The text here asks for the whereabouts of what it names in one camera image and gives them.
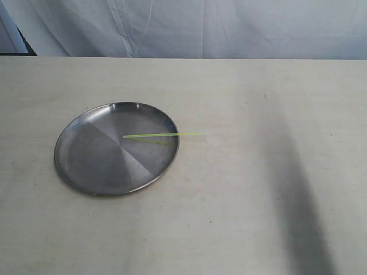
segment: round plate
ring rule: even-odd
[[[174,160],[178,136],[123,138],[177,133],[172,119],[142,103],[112,103],[71,122],[55,146],[54,162],[72,187],[93,195],[122,195],[157,180]]]

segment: white table surface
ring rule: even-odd
[[[115,101],[206,135],[89,197],[54,145]],[[0,57],[0,274],[366,275],[366,179],[366,61]]]

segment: stainless steel plate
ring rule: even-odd
[[[174,160],[178,136],[125,139],[124,135],[177,133],[172,119],[142,103],[92,109],[61,133],[54,151],[60,176],[93,195],[122,195],[157,180]]]

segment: metal plate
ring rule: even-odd
[[[54,151],[60,176],[93,195],[122,195],[157,180],[174,160],[178,136],[125,139],[124,135],[177,133],[172,119],[142,103],[112,103],[71,122]]]

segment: plate rim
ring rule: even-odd
[[[57,161],[57,155],[58,155],[58,150],[57,150],[57,147],[60,143],[60,140],[61,140],[61,137],[63,136],[64,132],[76,121],[78,121],[79,118],[81,118],[82,116],[92,112],[92,111],[95,111],[96,109],[98,108],[104,108],[104,107],[109,107],[110,105],[112,104],[140,104],[140,105],[143,105],[143,106],[146,106],[146,107],[149,107],[149,108],[153,108],[155,110],[157,110],[158,112],[164,114],[167,118],[169,118],[174,126],[174,129],[176,131],[176,133],[179,133],[178,132],[178,128],[175,124],[175,122],[173,121],[173,119],[168,115],[166,114],[164,111],[158,109],[157,107],[155,106],[152,106],[152,105],[149,105],[149,104],[146,104],[146,103],[140,103],[140,102],[134,102],[134,101],[118,101],[118,102],[113,102],[113,103],[107,103],[107,104],[103,104],[103,105],[100,105],[100,106],[97,106],[97,107],[94,107],[90,110],[87,110],[86,112],[82,113],[81,115],[78,115],[75,119],[73,119],[64,129],[63,131],[60,133],[60,135],[58,136],[57,138],[57,141],[56,141],[56,144],[55,144],[55,147],[54,147],[54,150],[53,150],[53,163],[54,163],[54,167],[56,168],[56,171],[59,175],[59,177],[62,178],[62,180],[64,182],[66,182],[67,184],[69,184],[70,187],[73,187],[75,190],[77,191],[81,191],[85,194],[89,194],[89,195],[93,195],[93,196],[100,196],[100,197],[117,197],[117,196],[123,196],[123,195],[126,195],[126,194],[130,194],[130,193],[133,193],[133,192],[136,192],[138,190],[141,190],[149,185],[151,185],[152,183],[156,182],[158,179],[160,179],[162,176],[164,176],[164,174],[168,171],[168,169],[171,167],[171,165],[173,164],[173,162],[175,161],[176,157],[177,157],[177,154],[178,154],[178,150],[179,150],[179,144],[180,144],[180,138],[179,136],[176,136],[177,138],[177,146],[176,146],[176,150],[175,150],[175,153],[174,153],[174,156],[172,157],[172,160],[170,161],[170,163],[167,165],[167,167],[158,175],[156,176],[154,179],[150,180],[149,182],[141,185],[141,186],[138,186],[137,188],[134,188],[134,189],[131,189],[131,190],[128,190],[128,191],[125,191],[125,192],[120,192],[120,193],[117,193],[117,194],[99,194],[98,192],[93,192],[93,191],[90,191],[88,190],[87,188],[83,188],[81,186],[79,186],[78,184],[76,184],[74,181],[72,181],[69,176],[67,176],[65,174],[65,172],[62,170],[62,168],[60,167],[60,164],[59,162]]]

